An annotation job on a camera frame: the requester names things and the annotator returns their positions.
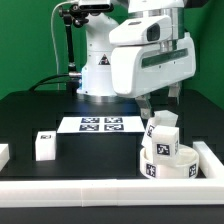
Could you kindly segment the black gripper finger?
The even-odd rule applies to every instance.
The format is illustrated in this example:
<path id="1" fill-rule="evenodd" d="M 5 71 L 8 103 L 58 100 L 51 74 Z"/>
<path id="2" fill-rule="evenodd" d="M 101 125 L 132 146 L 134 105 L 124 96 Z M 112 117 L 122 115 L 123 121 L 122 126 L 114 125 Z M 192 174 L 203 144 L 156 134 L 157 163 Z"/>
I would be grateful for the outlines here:
<path id="1" fill-rule="evenodd" d="M 179 104 L 181 88 L 182 88 L 182 84 L 180 82 L 176 82 L 169 86 L 168 100 L 170 104 L 173 104 L 173 105 Z"/>
<path id="2" fill-rule="evenodd" d="M 149 95 L 141 95 L 135 98 L 136 103 L 140 108 L 141 117 L 149 119 L 151 117 L 151 104 Z"/>

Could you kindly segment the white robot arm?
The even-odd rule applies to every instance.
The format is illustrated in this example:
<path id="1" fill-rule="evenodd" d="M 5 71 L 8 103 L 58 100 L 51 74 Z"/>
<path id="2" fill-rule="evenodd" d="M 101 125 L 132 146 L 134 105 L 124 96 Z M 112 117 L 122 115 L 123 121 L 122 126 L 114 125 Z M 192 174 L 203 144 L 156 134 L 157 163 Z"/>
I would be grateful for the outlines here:
<path id="1" fill-rule="evenodd" d="M 87 13 L 87 62 L 77 93 L 94 102 L 132 98 L 150 116 L 150 93 L 175 88 L 196 70 L 184 10 L 209 0 L 80 0 Z"/>

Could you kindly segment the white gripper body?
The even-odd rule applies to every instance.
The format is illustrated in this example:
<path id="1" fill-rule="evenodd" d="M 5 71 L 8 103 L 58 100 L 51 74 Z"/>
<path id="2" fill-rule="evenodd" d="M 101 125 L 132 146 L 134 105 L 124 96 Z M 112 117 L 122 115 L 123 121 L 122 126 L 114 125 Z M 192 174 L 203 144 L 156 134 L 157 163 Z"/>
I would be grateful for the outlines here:
<path id="1" fill-rule="evenodd" d="M 177 49 L 161 52 L 159 44 L 117 47 L 111 55 L 112 85 L 121 97 L 136 98 L 192 77 L 195 48 L 186 35 Z"/>

